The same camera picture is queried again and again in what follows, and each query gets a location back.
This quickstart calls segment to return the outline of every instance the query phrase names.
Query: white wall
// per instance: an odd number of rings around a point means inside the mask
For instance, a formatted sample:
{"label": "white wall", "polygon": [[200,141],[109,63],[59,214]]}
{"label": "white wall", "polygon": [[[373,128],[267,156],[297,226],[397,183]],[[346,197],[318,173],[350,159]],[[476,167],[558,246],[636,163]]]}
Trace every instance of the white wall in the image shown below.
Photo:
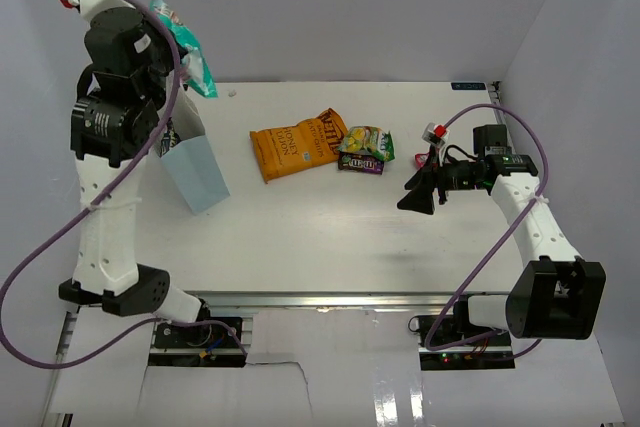
{"label": "white wall", "polygon": [[[551,157],[560,225],[607,286],[596,333],[625,419],[640,425],[640,0],[547,0],[504,79]],[[522,151],[534,149],[514,128]]]}
{"label": "white wall", "polygon": [[544,0],[167,1],[219,80],[496,80]]}
{"label": "white wall", "polygon": [[[84,22],[58,0],[0,0],[0,278],[78,210],[69,122],[88,63]],[[57,284],[75,266],[75,234],[30,266],[2,315],[21,350],[52,361],[64,320]],[[0,349],[0,425],[39,425],[50,372]]]}

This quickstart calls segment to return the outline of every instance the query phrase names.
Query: snack bag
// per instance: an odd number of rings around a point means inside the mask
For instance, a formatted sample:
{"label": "snack bag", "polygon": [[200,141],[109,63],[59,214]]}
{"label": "snack bag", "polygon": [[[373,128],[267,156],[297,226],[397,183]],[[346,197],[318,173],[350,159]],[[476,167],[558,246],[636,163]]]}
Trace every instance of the snack bag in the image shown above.
{"label": "snack bag", "polygon": [[265,183],[338,160],[347,127],[333,109],[298,125],[250,132]]}
{"label": "snack bag", "polygon": [[216,84],[213,81],[207,61],[202,55],[200,42],[189,28],[180,22],[176,13],[169,8],[164,0],[152,0],[149,5],[158,18],[173,32],[176,42],[187,49],[189,53],[182,58],[182,80],[189,87],[207,98],[218,97]]}
{"label": "snack bag", "polygon": [[369,153],[383,162],[395,159],[391,134],[378,127],[351,127],[338,150],[346,153]]}

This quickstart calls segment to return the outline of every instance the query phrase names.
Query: wire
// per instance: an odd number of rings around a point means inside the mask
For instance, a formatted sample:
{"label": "wire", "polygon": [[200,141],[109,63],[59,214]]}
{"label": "wire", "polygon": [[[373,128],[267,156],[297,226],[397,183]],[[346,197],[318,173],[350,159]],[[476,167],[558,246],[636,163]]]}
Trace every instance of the wire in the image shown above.
{"label": "wire", "polygon": [[202,347],[204,344],[209,342],[209,339],[211,338],[211,333],[212,332],[213,332],[213,327],[209,326],[209,333],[207,334],[207,336],[204,338],[204,340],[202,342],[200,342],[199,344],[194,344],[194,343],[191,343],[191,342],[187,342],[187,345],[189,347]]}
{"label": "wire", "polygon": [[409,319],[409,322],[407,322],[407,329],[409,329],[409,332],[411,332],[411,333],[413,333],[413,334],[418,334],[418,333],[420,333],[420,328],[418,328],[418,330],[413,330],[413,329],[411,328],[411,321],[412,321],[413,319],[417,319],[417,318],[418,318],[418,316],[417,316],[417,315],[414,315],[413,317],[411,317],[411,318]]}
{"label": "wire", "polygon": [[249,355],[247,349],[244,348],[244,345],[242,345],[242,342],[240,342],[240,339],[238,339],[238,336],[234,332],[234,329],[232,327],[229,327],[224,322],[220,322],[219,320],[201,320],[198,322],[172,322],[172,324],[178,327],[199,327],[201,325],[219,325],[221,327],[224,327],[229,336],[233,339],[233,341],[242,352],[242,355],[244,355],[245,357]]}
{"label": "wire", "polygon": [[482,359],[482,360],[486,360],[487,362],[506,362],[508,360],[516,360],[522,357],[523,355],[527,355],[529,352],[531,352],[533,349],[539,346],[541,342],[542,342],[542,339],[537,339],[533,344],[531,344],[529,347],[527,347],[523,351],[518,352],[517,354],[510,355],[508,357],[501,357],[501,358],[487,357],[486,359]]}
{"label": "wire", "polygon": [[[31,262],[33,262],[36,258],[38,258],[40,256],[40,254],[42,254],[44,251],[46,251],[49,247],[51,247],[58,240],[60,240],[67,232],[69,232],[76,225],[78,225],[83,219],[85,219],[91,213],[91,210],[93,210],[93,208],[95,208],[98,205],[100,205],[100,203],[104,199],[106,199],[111,194],[111,192],[113,192],[113,190],[140,163],[140,161],[144,158],[144,156],[147,154],[147,152],[149,152],[149,149],[153,146],[153,144],[158,139],[158,137],[160,135],[162,135],[162,133],[164,131],[164,128],[167,125],[167,121],[169,120],[169,118],[171,118],[171,113],[173,112],[173,108],[175,106],[176,99],[178,97],[178,92],[180,90],[180,83],[181,83],[180,82],[180,75],[178,75],[178,73],[180,72],[180,69],[181,69],[180,54],[178,52],[178,45],[176,44],[176,41],[173,38],[173,35],[169,31],[169,29],[157,18],[157,16],[153,12],[151,12],[150,9],[147,8],[146,5],[142,4],[141,2],[138,2],[137,0],[124,0],[124,1],[128,2],[131,5],[133,5],[136,9],[138,9],[140,12],[142,12],[144,14],[144,16],[146,17],[146,19],[156,29],[158,29],[160,34],[162,34],[162,36],[167,40],[167,42],[169,44],[169,49],[171,50],[171,58],[173,60],[173,69],[174,69],[173,81],[171,83],[171,92],[169,93],[169,96],[167,97],[167,102],[165,104],[166,105],[166,109],[165,109],[164,114],[160,118],[160,120],[158,122],[158,125],[155,127],[155,129],[153,129],[151,131],[151,134],[149,134],[149,139],[142,146],[140,151],[134,156],[134,158],[131,160],[129,165],[127,165],[123,169],[123,171],[112,182],[110,182],[102,190],[102,192],[100,192],[96,196],[96,198],[93,199],[93,201],[91,201],[90,207],[87,207],[87,208],[83,209],[78,215],[76,215],[66,225],[64,225],[58,232],[53,234],[50,238],[48,238],[46,241],[44,241],[42,243],[42,245],[37,247],[27,257],[25,257],[25,259],[22,262],[20,262],[9,273],[9,275],[5,279],[4,283],[2,284],[2,287],[0,287],[0,343],[7,350],[7,352],[9,352],[12,356],[14,356],[19,361],[21,361],[21,362],[23,362],[25,364],[28,364],[28,365],[30,365],[32,367],[39,368],[39,369],[61,370],[61,369],[67,369],[69,367],[74,367],[76,365],[82,364],[82,363],[84,363],[84,362],[86,362],[88,360],[93,359],[97,355],[101,354],[102,352],[104,352],[109,347],[113,346],[114,344],[116,344],[117,342],[122,340],[124,337],[129,335],[131,332],[133,332],[137,328],[142,327],[145,324],[160,320],[160,319],[157,319],[157,318],[149,318],[149,319],[141,320],[137,324],[132,325],[127,330],[125,330],[121,334],[119,334],[116,337],[114,337],[112,340],[110,340],[109,342],[104,344],[102,347],[99,347],[98,349],[96,349],[95,351],[85,355],[84,357],[81,357],[79,359],[75,359],[75,360],[72,360],[72,361],[69,361],[69,362],[60,363],[60,364],[55,364],[55,363],[50,363],[50,362],[41,362],[39,360],[36,360],[36,359],[33,359],[33,358],[29,357],[28,355],[24,354],[23,352],[20,352],[9,341],[9,339],[7,338],[7,335],[6,335],[5,331],[4,331],[4,324],[2,323],[2,307],[4,306],[4,301],[5,301],[6,297],[7,297],[7,292],[9,291],[9,287],[11,287],[11,285],[16,280],[18,275],[20,275],[20,273]],[[233,332],[231,327],[229,327],[224,322],[219,322],[219,321],[214,321],[214,320],[204,321],[204,323],[203,322],[195,322],[193,324],[184,323],[184,322],[180,322],[180,323],[174,322],[174,325],[178,325],[180,327],[192,327],[192,326],[197,326],[197,325],[221,325],[222,327],[224,327],[227,330],[227,332],[229,332],[231,337],[233,337],[233,340],[238,344],[238,347],[243,352],[243,354],[245,356],[247,355],[247,351],[245,350],[245,348],[240,343],[240,340],[238,340],[238,337],[235,335],[235,333]]]}
{"label": "wire", "polygon": [[489,346],[489,339],[484,339],[484,344],[480,348],[480,350],[476,353],[476,356],[480,357],[482,354],[484,354],[487,351],[488,346]]}
{"label": "wire", "polygon": [[215,349],[216,347],[218,347],[222,342],[224,341],[224,335],[222,337],[220,337],[218,340],[216,340],[213,344],[211,344],[209,347],[207,347],[206,349],[204,349],[204,351],[207,354],[210,354],[211,351],[213,349]]}
{"label": "wire", "polygon": [[464,155],[467,159],[478,160],[478,158],[475,155],[471,155],[471,154],[467,153],[465,150],[463,150],[462,148],[458,147],[457,145],[452,144],[452,145],[448,145],[444,149],[444,157],[445,157],[445,159],[449,159],[450,161],[454,160],[456,162],[459,162],[458,159],[456,159],[455,157],[452,157],[451,155],[449,155],[449,149],[457,150],[462,155]]}
{"label": "wire", "polygon": [[[499,105],[493,105],[493,104],[475,104],[475,105],[471,105],[471,106],[469,106],[469,107],[467,107],[465,109],[462,109],[456,115],[451,117],[451,119],[449,119],[449,121],[446,124],[444,124],[444,126],[446,128],[449,128],[449,126],[451,126],[451,124],[453,124],[456,120],[458,120],[464,114],[466,114],[467,112],[470,112],[472,110],[476,110],[476,109],[499,110],[500,112],[504,112],[505,114],[513,117],[516,121],[518,121],[518,123],[520,125],[522,125],[522,127],[529,133],[529,135],[531,136],[531,139],[533,140],[533,142],[536,144],[536,147],[538,148],[538,152],[540,152],[540,157],[542,159],[543,175],[542,175],[542,179],[540,181],[540,185],[538,185],[538,188],[535,191],[535,197],[532,198],[529,201],[529,203],[522,210],[522,212],[520,212],[520,215],[518,215],[518,217],[516,217],[516,219],[513,221],[513,223],[509,226],[507,231],[502,235],[502,237],[500,237],[498,239],[498,241],[495,243],[495,245],[493,247],[491,247],[491,249],[489,249],[489,252],[486,253],[486,255],[480,260],[480,262],[478,262],[478,265],[475,266],[475,268],[471,271],[471,273],[467,276],[467,278],[460,284],[460,286],[456,289],[456,291],[453,293],[451,298],[447,301],[447,303],[444,305],[444,307],[442,308],[442,310],[438,314],[438,317],[436,318],[435,322],[432,324],[431,328],[429,329],[429,332],[427,332],[427,336],[426,336],[426,339],[425,339],[425,347],[427,349],[431,350],[431,351],[436,351],[436,352],[439,351],[439,350],[449,349],[451,347],[458,347],[460,345],[468,344],[470,342],[476,342],[478,340],[489,339],[489,338],[495,337],[496,335],[499,334],[500,331],[492,330],[492,331],[489,331],[489,332],[485,332],[483,334],[474,335],[472,337],[469,337],[468,339],[459,340],[459,341],[455,341],[455,342],[449,342],[448,344],[431,345],[431,341],[433,340],[433,337],[434,337],[436,331],[438,330],[438,328],[440,328],[440,325],[442,324],[442,321],[446,317],[446,315],[449,312],[449,310],[453,307],[453,304],[456,303],[456,301],[460,298],[460,296],[465,291],[465,289],[469,286],[469,284],[471,284],[471,282],[473,282],[473,279],[475,279],[478,276],[478,274],[482,271],[482,269],[484,269],[485,265],[487,265],[487,263],[495,255],[495,253],[498,250],[500,250],[500,248],[509,239],[509,237],[511,237],[511,234],[513,234],[515,232],[515,230],[518,228],[518,226],[520,225],[522,220],[529,214],[529,212],[531,211],[533,206],[536,204],[537,197],[542,195],[542,193],[544,192],[545,187],[547,186],[547,182],[549,181],[549,159],[547,158],[547,154],[546,154],[546,152],[544,150],[544,147],[542,147],[542,143],[540,142],[540,139],[535,134],[533,129],[531,129],[529,124],[527,124],[527,122],[522,117],[520,117],[518,114],[516,114],[514,112],[511,112],[509,109],[506,109],[506,108],[501,107]],[[533,348],[535,348],[538,344],[539,344],[539,342],[538,343],[534,342],[534,344],[531,347],[531,350],[533,350]]]}

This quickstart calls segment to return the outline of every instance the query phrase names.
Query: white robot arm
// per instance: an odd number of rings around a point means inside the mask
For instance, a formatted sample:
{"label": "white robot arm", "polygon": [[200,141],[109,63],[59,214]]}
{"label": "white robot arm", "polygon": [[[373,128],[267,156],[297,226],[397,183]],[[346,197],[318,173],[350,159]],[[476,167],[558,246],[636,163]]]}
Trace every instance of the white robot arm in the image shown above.
{"label": "white robot arm", "polygon": [[[91,24],[85,45],[93,64],[79,82],[71,121],[80,200],[87,208],[126,168],[158,123],[170,72],[167,45],[123,0],[61,1]],[[99,86],[89,92],[93,76]],[[180,91],[175,108],[186,101]],[[203,303],[172,285],[167,272],[135,260],[136,204],[145,161],[81,224],[76,269],[60,285],[59,296],[81,305],[101,303],[103,310],[120,316],[153,313],[194,322]]]}
{"label": "white robot arm", "polygon": [[432,145],[429,160],[405,185],[410,192],[398,202],[399,209],[432,215],[436,188],[440,205],[450,190],[482,189],[512,225],[535,198],[513,233],[524,265],[513,290],[509,295],[463,295],[453,309],[456,324],[469,332],[477,327],[508,330],[519,338],[588,338],[606,276],[598,262],[582,259],[547,200],[536,197],[538,171],[531,158],[512,153],[504,125],[474,129],[477,157],[454,147],[468,160],[448,154],[447,134],[443,126],[427,127],[423,138]]}

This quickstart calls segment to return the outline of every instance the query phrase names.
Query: purple cable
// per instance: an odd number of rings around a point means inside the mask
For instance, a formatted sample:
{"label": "purple cable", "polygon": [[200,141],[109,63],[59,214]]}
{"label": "purple cable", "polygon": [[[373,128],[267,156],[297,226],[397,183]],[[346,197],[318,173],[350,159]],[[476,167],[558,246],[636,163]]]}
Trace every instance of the purple cable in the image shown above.
{"label": "purple cable", "polygon": [[[511,112],[510,110],[505,109],[504,107],[500,107],[498,105],[493,105],[493,104],[475,104],[475,105],[471,105],[471,106],[469,106],[469,107],[467,107],[465,109],[462,109],[456,115],[451,117],[451,119],[449,119],[449,121],[446,124],[444,124],[444,126],[448,128],[451,124],[453,124],[456,120],[458,120],[464,114],[466,114],[467,112],[470,112],[472,110],[476,110],[476,109],[493,109],[493,110],[499,110],[501,112],[504,112],[505,114],[507,114],[507,115],[513,117],[515,120],[517,120],[518,123],[520,125],[522,125],[522,127],[529,133],[529,135],[531,136],[531,139],[533,140],[533,142],[536,144],[536,147],[538,148],[538,152],[540,152],[540,157],[542,158],[542,169],[543,169],[542,180],[540,181],[540,185],[538,186],[538,188],[536,189],[536,192],[535,192],[536,197],[542,195],[542,193],[544,192],[545,187],[547,186],[547,182],[549,180],[549,159],[547,158],[547,154],[544,151],[544,147],[542,147],[542,143],[540,142],[540,139],[538,138],[538,136],[531,129],[531,127],[529,127],[529,124],[527,124],[527,122],[522,117],[520,117],[518,114],[515,114],[515,113]],[[478,274],[482,271],[482,269],[485,267],[485,265],[487,265],[487,263],[495,255],[495,253],[498,250],[500,250],[500,248],[509,239],[509,237],[511,237],[511,235],[515,232],[515,230],[518,228],[520,223],[527,216],[527,214],[529,214],[529,212],[531,211],[531,209],[535,205],[536,201],[537,201],[536,198],[533,198],[533,199],[531,199],[529,201],[527,206],[522,210],[520,215],[518,215],[518,217],[516,217],[516,219],[513,221],[513,223],[507,229],[507,231],[502,235],[502,237],[500,237],[498,239],[498,241],[495,243],[495,245],[493,247],[491,247],[491,249],[489,249],[489,252],[486,253],[486,255],[482,258],[482,260],[480,260],[478,265],[476,265],[476,267],[471,271],[469,276],[462,282],[462,284],[460,284],[460,287],[458,287],[458,289],[453,293],[451,298],[447,301],[445,306],[442,308],[442,310],[438,314],[438,317],[436,318],[436,321],[433,323],[433,325],[429,329],[429,332],[427,333],[426,340],[425,340],[425,347],[427,349],[429,349],[429,350],[431,350],[433,352],[438,352],[440,350],[449,349],[451,347],[458,347],[460,345],[467,345],[467,344],[470,344],[470,343],[473,343],[473,342],[477,342],[479,340],[488,339],[488,338],[491,338],[491,337],[494,337],[494,336],[498,335],[498,331],[492,330],[492,331],[489,331],[489,332],[485,332],[484,334],[478,334],[478,335],[474,335],[474,336],[466,338],[466,339],[458,340],[458,341],[455,341],[455,342],[449,342],[448,344],[431,345],[431,341],[433,340],[433,337],[434,337],[436,331],[440,327],[440,324],[442,323],[442,321],[446,317],[446,315],[449,312],[449,310],[453,307],[453,304],[456,303],[456,301],[460,298],[460,296],[463,294],[465,289],[469,286],[469,284],[471,284],[471,282],[473,282],[473,279],[475,279],[478,276]],[[520,352],[518,354],[513,355],[512,358],[516,359],[518,357],[521,357],[522,355],[527,354],[528,352],[533,350],[535,347],[537,347],[539,343],[540,343],[540,341],[534,342],[529,348],[523,350],[522,352]]]}
{"label": "purple cable", "polygon": [[[138,2],[137,0],[124,0],[124,1],[128,2],[131,5],[133,5],[136,9],[138,9],[140,12],[142,12],[144,14],[145,18],[156,29],[158,29],[158,31],[162,34],[162,36],[165,39],[167,39],[167,42],[169,43],[169,48],[171,49],[171,57],[173,59],[173,69],[174,69],[173,82],[171,84],[171,92],[169,94],[169,97],[167,98],[167,103],[165,104],[166,105],[165,112],[164,112],[162,118],[160,119],[160,121],[158,122],[158,125],[156,126],[156,128],[153,129],[153,131],[149,135],[149,140],[147,140],[147,142],[142,146],[140,151],[131,160],[129,165],[127,165],[124,168],[124,170],[110,184],[108,184],[102,190],[102,192],[100,192],[98,194],[98,196],[95,199],[93,199],[93,201],[91,202],[91,206],[94,206],[94,207],[100,205],[100,203],[105,198],[107,198],[107,196],[111,192],[113,192],[113,190],[120,184],[120,182],[122,182],[127,177],[127,175],[129,175],[131,173],[131,171],[140,163],[140,161],[144,158],[144,156],[147,154],[147,152],[149,152],[149,149],[151,149],[151,147],[153,146],[154,142],[162,134],[165,126],[167,125],[167,121],[171,117],[171,113],[173,112],[173,107],[174,107],[174,105],[176,103],[176,99],[178,97],[178,91],[180,90],[180,75],[178,75],[178,73],[180,72],[180,69],[181,69],[180,54],[178,53],[178,46],[177,46],[176,41],[174,40],[173,36],[171,35],[171,32],[169,32],[169,29],[167,29],[167,27],[156,17],[156,15],[153,12],[151,12],[151,10],[148,9],[147,6],[145,6],[144,4]],[[18,266],[15,269],[13,269],[13,271],[9,274],[7,279],[2,284],[2,287],[0,287],[0,343],[16,359],[18,359],[21,362],[24,362],[25,364],[31,365],[32,367],[37,367],[39,369],[48,369],[48,370],[60,370],[60,369],[66,369],[66,368],[69,368],[69,367],[74,367],[74,366],[82,364],[82,363],[94,358],[95,356],[99,355],[100,353],[104,352],[109,347],[111,347],[112,345],[114,345],[115,343],[119,342],[120,340],[122,340],[127,335],[129,335],[131,332],[133,332],[138,327],[141,327],[141,326],[143,326],[145,324],[148,324],[150,322],[155,322],[156,320],[159,320],[159,319],[156,319],[156,318],[149,318],[149,319],[141,320],[140,322],[138,322],[135,325],[132,325],[127,330],[122,332],[120,335],[116,336],[114,339],[110,340],[105,345],[103,345],[102,347],[98,348],[97,350],[91,352],[90,354],[87,354],[84,357],[81,357],[79,359],[72,360],[72,361],[69,361],[69,362],[65,362],[65,363],[62,363],[62,364],[54,364],[54,363],[49,363],[49,362],[40,362],[38,360],[32,359],[28,355],[26,355],[26,354],[20,352],[18,349],[16,349],[13,346],[13,344],[9,341],[9,339],[7,338],[7,335],[6,335],[5,331],[4,331],[4,325],[2,324],[2,307],[4,305],[5,298],[7,297],[7,292],[9,291],[9,287],[11,287],[11,284],[13,284],[13,282],[16,280],[18,275],[20,275],[20,273],[31,262],[33,262],[45,250],[47,250],[49,247],[51,247],[51,245],[56,243],[62,236],[64,236],[72,228],[74,228],[76,225],[78,225],[90,213],[91,213],[91,210],[89,208],[83,209],[78,215],[76,215],[73,219],[71,219],[71,221],[69,221],[69,223],[67,223],[64,227],[62,227],[58,232],[53,234],[42,245],[40,245],[33,252],[31,252],[22,262],[20,262],[20,264],[18,264]],[[218,321],[207,321],[207,322],[209,322],[209,323],[217,323],[217,324],[222,325],[223,327],[225,327],[227,329],[227,331],[229,332],[229,334],[231,335],[231,337],[233,337],[233,339],[238,343],[238,346],[240,347],[240,350],[242,350],[242,352],[246,355],[246,350],[244,349],[244,347],[242,346],[242,344],[240,343],[240,341],[238,340],[238,338],[236,337],[236,335],[233,333],[233,331],[231,330],[231,328],[228,325],[224,324],[223,322],[218,322]],[[196,324],[181,323],[180,324],[180,326],[182,326],[182,327],[192,326],[192,325],[199,325],[199,323],[196,323]]]}

